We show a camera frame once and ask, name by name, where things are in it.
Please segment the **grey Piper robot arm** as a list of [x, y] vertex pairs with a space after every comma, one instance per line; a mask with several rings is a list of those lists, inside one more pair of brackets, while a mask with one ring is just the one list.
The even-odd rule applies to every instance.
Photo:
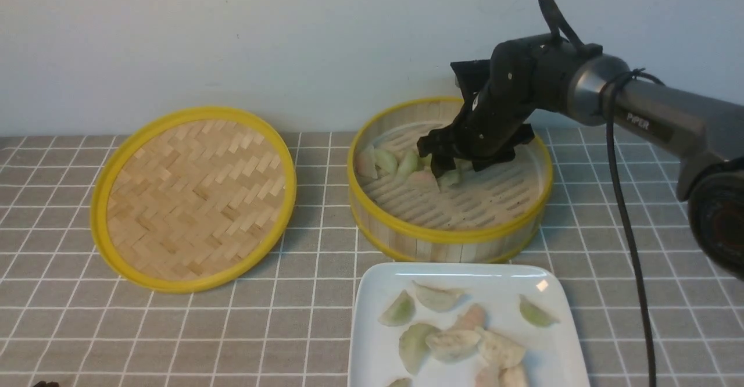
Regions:
[[513, 161], [534, 139], [536, 110], [588, 127], [621, 127], [680, 161], [677, 199], [696, 242], [742, 278], [742, 106], [670, 88], [595, 44], [542, 34], [500, 43], [488, 60], [452, 62], [464, 98], [446, 127], [417, 141], [436, 176], [468, 161]]

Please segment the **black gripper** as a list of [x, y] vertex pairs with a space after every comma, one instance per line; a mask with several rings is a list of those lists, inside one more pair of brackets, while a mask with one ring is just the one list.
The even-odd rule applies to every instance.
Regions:
[[488, 80], [465, 119], [418, 138], [418, 155], [430, 157], [435, 177], [457, 169], [464, 156], [476, 156], [475, 172], [512, 162], [516, 147], [535, 138], [524, 123], [534, 110], [566, 111], [568, 86], [581, 65], [579, 51], [565, 38], [544, 34], [500, 43], [492, 51]]

